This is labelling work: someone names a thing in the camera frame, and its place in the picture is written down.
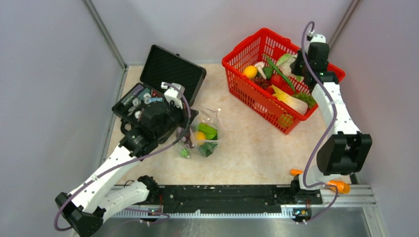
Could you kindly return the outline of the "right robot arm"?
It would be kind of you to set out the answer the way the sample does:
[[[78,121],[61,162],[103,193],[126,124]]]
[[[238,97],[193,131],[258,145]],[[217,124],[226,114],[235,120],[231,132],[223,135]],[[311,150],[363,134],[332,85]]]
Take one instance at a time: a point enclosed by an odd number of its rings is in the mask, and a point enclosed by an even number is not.
[[[328,126],[303,173],[292,181],[290,198],[295,203],[304,203],[335,178],[361,171],[373,143],[371,135],[361,132],[347,110],[338,77],[328,69],[329,52],[327,43],[312,42],[308,51],[298,51],[291,65],[292,73],[303,76]]]

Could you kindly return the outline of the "toy cauliflower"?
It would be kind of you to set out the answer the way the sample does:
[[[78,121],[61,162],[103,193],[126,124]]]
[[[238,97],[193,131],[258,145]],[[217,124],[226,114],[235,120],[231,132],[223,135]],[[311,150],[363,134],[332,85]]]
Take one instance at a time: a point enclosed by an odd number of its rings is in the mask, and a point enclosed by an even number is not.
[[[303,81],[302,76],[296,76],[292,73],[291,64],[296,60],[296,55],[289,53],[283,54],[276,62],[276,67],[287,77],[294,78],[298,82]]]

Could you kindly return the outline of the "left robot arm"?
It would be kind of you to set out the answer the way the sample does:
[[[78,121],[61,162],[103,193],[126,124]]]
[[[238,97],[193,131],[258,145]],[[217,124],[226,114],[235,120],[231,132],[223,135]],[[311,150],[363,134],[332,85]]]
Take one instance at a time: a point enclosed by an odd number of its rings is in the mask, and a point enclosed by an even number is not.
[[[132,128],[125,132],[123,139],[116,146],[113,153],[91,176],[70,193],[60,193],[55,202],[59,208],[54,218],[56,231],[64,232],[67,228],[58,227],[58,218],[62,216],[69,224],[68,229],[74,230],[81,237],[90,237],[110,217],[125,208],[145,202],[153,204],[158,199],[158,190],[151,177],[144,176],[133,182],[127,188],[119,191],[111,189],[115,183],[131,170],[137,163],[164,152],[180,142],[185,136],[183,131],[172,143],[156,150],[159,144],[166,140],[178,127],[187,130],[193,119],[192,110],[188,103],[185,109],[179,109],[178,113],[183,116],[178,121],[174,115],[170,115],[165,122],[159,123],[163,129],[162,135],[148,137],[144,128]]]

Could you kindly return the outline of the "green toy leaf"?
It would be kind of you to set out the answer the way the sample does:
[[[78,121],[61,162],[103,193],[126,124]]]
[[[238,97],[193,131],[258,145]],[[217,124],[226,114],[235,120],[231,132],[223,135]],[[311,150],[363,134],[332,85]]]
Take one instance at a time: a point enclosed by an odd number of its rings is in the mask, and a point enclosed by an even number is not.
[[[198,131],[201,131],[206,135],[206,140],[214,140],[218,136],[218,130],[206,123],[200,123],[198,125]]]

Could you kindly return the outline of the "yellow toy lemon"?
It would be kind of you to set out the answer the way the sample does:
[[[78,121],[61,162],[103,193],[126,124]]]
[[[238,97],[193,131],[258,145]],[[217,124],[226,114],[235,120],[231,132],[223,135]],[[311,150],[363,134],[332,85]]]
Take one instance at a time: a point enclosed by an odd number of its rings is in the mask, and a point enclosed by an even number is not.
[[[201,131],[194,132],[193,138],[196,146],[201,146],[206,142],[206,135]]]

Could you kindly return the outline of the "black poker chip case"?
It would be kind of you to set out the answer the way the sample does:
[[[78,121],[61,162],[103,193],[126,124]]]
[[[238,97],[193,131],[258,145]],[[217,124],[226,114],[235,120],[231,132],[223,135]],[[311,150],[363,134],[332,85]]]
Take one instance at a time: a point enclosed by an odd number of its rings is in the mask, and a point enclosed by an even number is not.
[[[167,102],[162,82],[177,83],[185,87],[183,95],[193,105],[207,72],[178,54],[158,45],[151,46],[140,82],[113,107],[112,111],[124,121],[139,129],[140,110],[152,102]]]

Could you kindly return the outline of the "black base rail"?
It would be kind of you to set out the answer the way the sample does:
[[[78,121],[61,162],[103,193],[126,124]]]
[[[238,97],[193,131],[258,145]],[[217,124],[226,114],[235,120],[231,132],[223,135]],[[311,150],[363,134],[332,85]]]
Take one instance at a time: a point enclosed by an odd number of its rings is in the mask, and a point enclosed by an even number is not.
[[[139,206],[156,206],[164,213],[280,213],[284,205],[322,204],[320,191],[299,191],[290,185],[166,185],[151,192]]]

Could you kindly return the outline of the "purple toy grapes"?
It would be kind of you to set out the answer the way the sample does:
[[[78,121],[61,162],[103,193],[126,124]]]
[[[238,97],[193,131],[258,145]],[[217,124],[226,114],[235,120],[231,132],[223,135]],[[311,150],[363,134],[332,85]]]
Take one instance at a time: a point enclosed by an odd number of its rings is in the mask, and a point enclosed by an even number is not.
[[[271,86],[271,81],[269,79],[264,79],[263,77],[254,77],[251,81],[263,90],[266,90]]]

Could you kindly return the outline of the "yellow toy corn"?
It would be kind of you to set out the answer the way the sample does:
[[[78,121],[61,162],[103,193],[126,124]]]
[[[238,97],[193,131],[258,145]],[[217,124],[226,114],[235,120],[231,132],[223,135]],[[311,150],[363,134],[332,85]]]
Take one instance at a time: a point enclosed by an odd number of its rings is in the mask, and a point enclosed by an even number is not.
[[[290,95],[288,95],[287,93],[285,93],[283,90],[279,89],[276,86],[272,86],[274,93],[273,96],[278,99],[279,101],[282,101],[288,105],[293,104],[293,100],[294,98]]]

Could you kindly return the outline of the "green toy bean pod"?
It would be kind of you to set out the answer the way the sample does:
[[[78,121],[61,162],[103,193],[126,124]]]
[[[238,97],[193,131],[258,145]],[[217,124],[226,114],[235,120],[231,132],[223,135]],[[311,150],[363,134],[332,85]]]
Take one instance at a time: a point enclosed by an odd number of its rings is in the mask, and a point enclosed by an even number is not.
[[[263,56],[266,57],[266,62],[277,72],[277,74],[279,74],[283,80],[290,86],[290,88],[293,90],[294,94],[297,94],[297,91],[294,87],[294,85],[292,84],[292,82],[290,81],[290,79],[285,76],[280,69],[274,64],[274,62],[271,60],[270,56],[267,55],[266,53],[262,54]]]

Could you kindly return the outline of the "green toy pepper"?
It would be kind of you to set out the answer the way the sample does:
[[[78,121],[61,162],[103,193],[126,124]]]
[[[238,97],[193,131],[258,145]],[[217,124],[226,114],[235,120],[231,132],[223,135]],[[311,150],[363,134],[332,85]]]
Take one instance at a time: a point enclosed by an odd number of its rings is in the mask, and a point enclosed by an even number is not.
[[[179,154],[180,154],[180,156],[181,156],[182,158],[190,158],[190,153],[189,153],[189,150],[188,150],[188,149],[186,149],[186,148],[182,148],[182,149],[180,150]]]

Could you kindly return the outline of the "clear zip top bag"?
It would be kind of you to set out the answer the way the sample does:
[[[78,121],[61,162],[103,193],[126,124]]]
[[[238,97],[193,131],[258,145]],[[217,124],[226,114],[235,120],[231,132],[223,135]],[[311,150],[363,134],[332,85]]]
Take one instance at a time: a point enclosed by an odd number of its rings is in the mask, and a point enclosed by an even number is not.
[[[178,127],[175,130],[176,137],[180,138],[175,147],[181,158],[207,158],[215,152],[225,134],[219,119],[220,111],[220,108],[213,110],[199,106],[189,128]]]

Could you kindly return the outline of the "green toy grapes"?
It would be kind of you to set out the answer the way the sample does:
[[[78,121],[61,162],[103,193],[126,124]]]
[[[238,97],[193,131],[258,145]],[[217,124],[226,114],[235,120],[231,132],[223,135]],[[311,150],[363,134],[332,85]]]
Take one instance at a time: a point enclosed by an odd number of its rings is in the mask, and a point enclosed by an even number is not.
[[[315,105],[317,105],[317,102],[315,101],[315,99],[310,94],[300,92],[300,93],[294,94],[293,97],[298,99],[298,100],[301,100],[301,101],[305,102],[307,104],[309,110],[311,108],[313,108]]]

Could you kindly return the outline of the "orange toy carrot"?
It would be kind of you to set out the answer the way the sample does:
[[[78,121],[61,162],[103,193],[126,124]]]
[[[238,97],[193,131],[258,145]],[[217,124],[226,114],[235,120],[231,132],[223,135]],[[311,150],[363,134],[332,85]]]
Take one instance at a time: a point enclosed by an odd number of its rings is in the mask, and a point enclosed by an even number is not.
[[[290,174],[293,176],[300,175],[302,173],[303,173],[302,170],[298,170],[298,169],[290,170]],[[326,183],[326,186],[333,191],[338,191],[339,194],[348,194],[351,190],[349,184],[340,180],[331,180]]]

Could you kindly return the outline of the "white toy mushroom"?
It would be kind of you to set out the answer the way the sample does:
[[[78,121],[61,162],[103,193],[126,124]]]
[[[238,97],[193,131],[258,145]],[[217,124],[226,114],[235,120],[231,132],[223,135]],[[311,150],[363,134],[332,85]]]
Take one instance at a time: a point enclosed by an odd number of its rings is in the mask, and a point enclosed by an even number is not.
[[[265,63],[263,61],[260,61],[260,62],[257,62],[256,64],[254,64],[254,66],[257,68],[257,71],[260,74],[260,76],[263,79],[267,79],[267,77],[266,77],[266,75],[263,71],[263,68],[265,67]]]

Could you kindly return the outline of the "red toy tomato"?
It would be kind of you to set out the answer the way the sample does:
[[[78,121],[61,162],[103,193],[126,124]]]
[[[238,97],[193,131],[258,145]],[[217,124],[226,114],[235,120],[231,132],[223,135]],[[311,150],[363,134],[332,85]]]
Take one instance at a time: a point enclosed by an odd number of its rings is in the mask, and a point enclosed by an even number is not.
[[[278,75],[278,74],[272,75],[271,78],[270,78],[270,81],[271,81],[271,85],[272,86],[275,86],[277,88],[280,88],[285,83],[285,81],[282,78],[282,76],[281,75]]]

